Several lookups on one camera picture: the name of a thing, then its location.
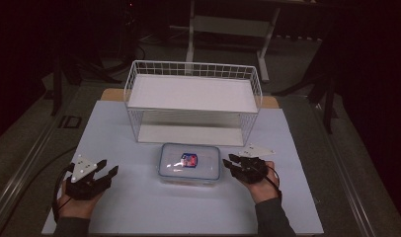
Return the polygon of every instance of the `person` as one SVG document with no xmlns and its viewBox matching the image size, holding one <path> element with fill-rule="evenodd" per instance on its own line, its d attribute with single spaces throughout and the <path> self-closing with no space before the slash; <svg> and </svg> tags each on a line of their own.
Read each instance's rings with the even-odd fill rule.
<svg viewBox="0 0 401 237">
<path fill-rule="evenodd" d="M 273 172 L 275 163 L 267 161 L 268 178 L 277 184 L 278 178 Z M 258 235 L 266 237 L 296 236 L 289 225 L 277 190 L 265 179 L 256 184 L 242 184 L 250 192 L 254 201 L 258 220 Z M 62 196 L 58 199 L 59 219 L 54 237 L 88 236 L 90 218 L 97 202 L 103 193 L 91 200 L 75 200 L 65 194 L 65 182 L 62 184 Z"/>
</svg>

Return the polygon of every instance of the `sleeve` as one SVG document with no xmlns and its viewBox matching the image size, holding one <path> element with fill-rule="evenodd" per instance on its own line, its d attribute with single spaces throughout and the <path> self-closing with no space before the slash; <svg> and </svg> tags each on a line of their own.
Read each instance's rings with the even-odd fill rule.
<svg viewBox="0 0 401 237">
<path fill-rule="evenodd" d="M 54 237 L 87 237 L 90 219 L 61 217 L 56 224 Z"/>
<path fill-rule="evenodd" d="M 259 236 L 290 237 L 296 236 L 289 225 L 279 198 L 272 198 L 256 204 Z"/>
</svg>

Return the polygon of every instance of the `person's left hand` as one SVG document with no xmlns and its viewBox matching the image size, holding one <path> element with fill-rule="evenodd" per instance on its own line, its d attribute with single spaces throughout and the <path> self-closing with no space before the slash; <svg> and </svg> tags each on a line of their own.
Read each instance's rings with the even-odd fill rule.
<svg viewBox="0 0 401 237">
<path fill-rule="evenodd" d="M 97 202 L 103 193 L 90 200 L 76 200 L 65 193 L 66 181 L 62 183 L 62 196 L 58 199 L 59 217 L 78 217 L 90 219 Z"/>
</svg>

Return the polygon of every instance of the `gray floor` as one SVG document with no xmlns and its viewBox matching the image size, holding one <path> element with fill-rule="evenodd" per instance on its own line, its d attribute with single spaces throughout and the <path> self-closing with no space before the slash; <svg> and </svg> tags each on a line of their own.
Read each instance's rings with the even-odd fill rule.
<svg viewBox="0 0 401 237">
<path fill-rule="evenodd" d="M 270 95 L 298 82 L 309 64 L 319 42 L 274 39 L 266 57 L 271 83 L 263 85 Z M 168 45 L 142 44 L 145 59 L 184 61 L 186 49 L 178 43 Z M 195 61 L 234 63 L 257 66 L 255 51 L 212 50 L 197 48 Z M 127 73 L 116 78 L 123 80 Z M 32 162 L 30 174 L 13 180 L 21 186 L 46 162 L 78 144 L 95 102 L 109 85 L 86 77 L 80 87 L 64 85 L 64 105 L 52 118 L 51 101 L 38 100 L 0 138 L 0 197 L 6 184 L 21 167 Z M 322 236 L 401 236 L 401 219 L 384 189 L 368 154 L 336 97 L 337 118 L 332 119 L 333 135 L 321 123 L 318 105 L 308 104 L 304 95 L 309 88 L 278 98 L 294 139 L 302 166 L 314 196 L 325 233 Z M 78 129 L 59 128 L 62 116 L 80 117 Z M 40 236 L 50 210 L 53 183 L 60 170 L 68 164 L 73 152 L 48 166 L 31 184 L 10 218 L 3 236 Z M 7 212 L 0 215 L 4 223 Z"/>
</svg>

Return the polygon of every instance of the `wire basket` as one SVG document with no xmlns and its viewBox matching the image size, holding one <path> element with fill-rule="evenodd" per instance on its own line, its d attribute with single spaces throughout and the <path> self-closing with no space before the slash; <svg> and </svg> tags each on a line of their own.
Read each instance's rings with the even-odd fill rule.
<svg viewBox="0 0 401 237">
<path fill-rule="evenodd" d="M 139 142 L 230 146 L 246 144 L 263 98 L 253 66 L 147 60 L 123 96 Z"/>
</svg>

